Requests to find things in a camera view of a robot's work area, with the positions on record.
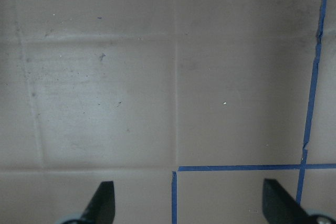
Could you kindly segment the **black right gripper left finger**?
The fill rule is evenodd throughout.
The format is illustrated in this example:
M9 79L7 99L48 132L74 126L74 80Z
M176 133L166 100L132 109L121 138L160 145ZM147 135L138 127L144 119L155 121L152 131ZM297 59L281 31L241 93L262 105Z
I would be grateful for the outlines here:
M114 183L101 182L78 223L112 224L115 215Z

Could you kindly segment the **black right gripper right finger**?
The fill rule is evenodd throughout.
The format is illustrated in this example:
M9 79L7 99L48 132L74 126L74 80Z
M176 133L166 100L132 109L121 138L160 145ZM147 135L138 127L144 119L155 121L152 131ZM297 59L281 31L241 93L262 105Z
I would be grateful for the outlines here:
M308 214L275 179L264 179L263 215L269 224L335 223L322 214Z

